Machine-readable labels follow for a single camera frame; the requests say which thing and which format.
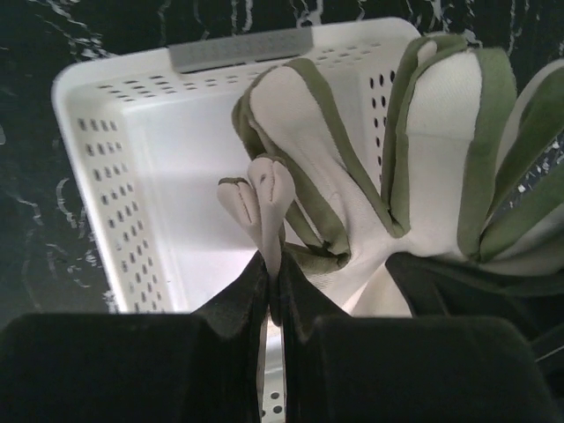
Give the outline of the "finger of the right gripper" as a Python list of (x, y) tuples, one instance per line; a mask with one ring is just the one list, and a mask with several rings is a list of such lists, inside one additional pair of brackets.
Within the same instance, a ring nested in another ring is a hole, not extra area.
[(508, 320), (541, 366), (563, 364), (563, 271), (506, 276), (396, 253), (385, 263), (413, 315), (487, 315)]

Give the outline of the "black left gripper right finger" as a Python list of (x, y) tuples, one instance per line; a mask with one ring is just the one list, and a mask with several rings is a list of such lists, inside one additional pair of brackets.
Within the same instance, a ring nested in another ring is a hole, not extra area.
[(353, 317), (285, 256), (279, 320), (289, 422), (552, 422), (518, 329), (498, 317)]

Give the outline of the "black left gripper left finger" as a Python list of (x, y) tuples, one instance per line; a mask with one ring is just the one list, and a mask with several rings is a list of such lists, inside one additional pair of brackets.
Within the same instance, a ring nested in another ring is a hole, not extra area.
[(1, 419), (257, 422), (267, 290), (254, 256), (190, 314), (23, 315), (1, 333)]

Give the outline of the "white grey work glove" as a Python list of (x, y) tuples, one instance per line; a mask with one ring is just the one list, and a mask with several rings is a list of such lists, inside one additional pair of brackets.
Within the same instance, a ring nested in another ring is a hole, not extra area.
[(563, 271), (563, 170), (503, 202), (563, 131), (563, 62), (523, 90), (506, 52), (460, 35), (420, 36), (386, 103), (380, 177), (356, 153), (333, 91), (307, 58), (260, 74), (237, 100), (251, 163), (218, 197), (272, 278), (288, 249), (354, 316), (414, 316), (385, 268), (408, 253), (506, 276)]

